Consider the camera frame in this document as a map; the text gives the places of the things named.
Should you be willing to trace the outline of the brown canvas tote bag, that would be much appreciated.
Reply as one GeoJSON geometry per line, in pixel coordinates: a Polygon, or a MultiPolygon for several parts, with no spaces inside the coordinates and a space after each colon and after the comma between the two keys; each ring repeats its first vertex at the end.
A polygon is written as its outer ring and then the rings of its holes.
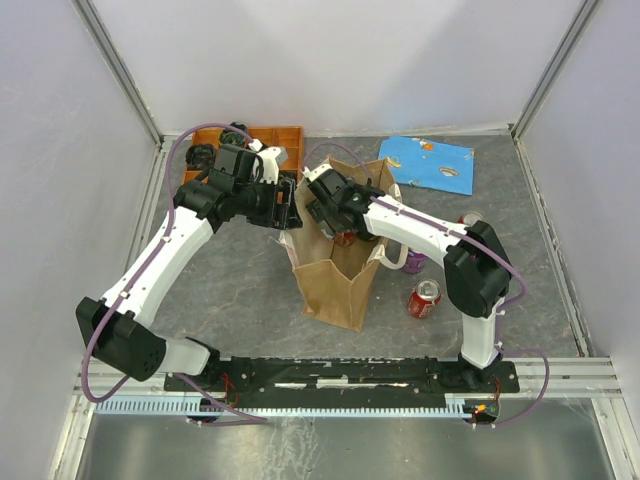
{"type": "Polygon", "coordinates": [[[330,157],[298,183],[295,200],[303,227],[282,232],[279,243],[292,265],[305,315],[353,331],[362,328],[379,266],[397,267],[385,258],[387,240],[368,230],[365,222],[371,199],[384,195],[402,199],[383,160],[360,168],[330,157]],[[321,232],[306,210],[316,199],[353,219],[357,240],[352,246],[337,246],[321,232]]]}

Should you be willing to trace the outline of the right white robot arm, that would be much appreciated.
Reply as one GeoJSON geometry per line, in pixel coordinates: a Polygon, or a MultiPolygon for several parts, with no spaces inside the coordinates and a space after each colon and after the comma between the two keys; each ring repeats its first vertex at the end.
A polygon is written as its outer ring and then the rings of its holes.
{"type": "Polygon", "coordinates": [[[312,194],[306,209],[328,238],[345,233],[362,240],[386,238],[443,269],[449,301],[462,314],[460,382],[472,391],[491,384],[499,355],[496,317],[512,279],[494,229],[482,221],[467,227],[429,216],[328,164],[305,169],[303,183],[312,194]]]}

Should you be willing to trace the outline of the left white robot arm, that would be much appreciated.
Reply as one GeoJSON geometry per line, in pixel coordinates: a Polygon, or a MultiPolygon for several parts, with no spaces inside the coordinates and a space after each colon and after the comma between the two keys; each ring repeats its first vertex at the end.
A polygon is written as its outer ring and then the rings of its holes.
{"type": "Polygon", "coordinates": [[[195,253],[234,217],[285,230],[301,219],[295,177],[280,167],[283,147],[221,146],[208,173],[180,186],[157,234],[123,277],[100,299],[85,297],[76,318],[88,353],[125,376],[145,381],[156,373],[183,373],[198,389],[221,378],[217,350],[194,339],[168,339],[151,325],[169,289],[195,253]]]}

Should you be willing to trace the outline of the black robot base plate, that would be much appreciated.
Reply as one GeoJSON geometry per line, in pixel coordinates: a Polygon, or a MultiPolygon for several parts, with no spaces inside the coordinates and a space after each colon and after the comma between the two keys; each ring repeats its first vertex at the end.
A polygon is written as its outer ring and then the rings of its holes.
{"type": "Polygon", "coordinates": [[[514,394],[515,365],[501,358],[486,370],[462,359],[293,359],[233,357],[216,378],[194,380],[229,394],[239,408],[438,408],[447,394],[514,394]]]}

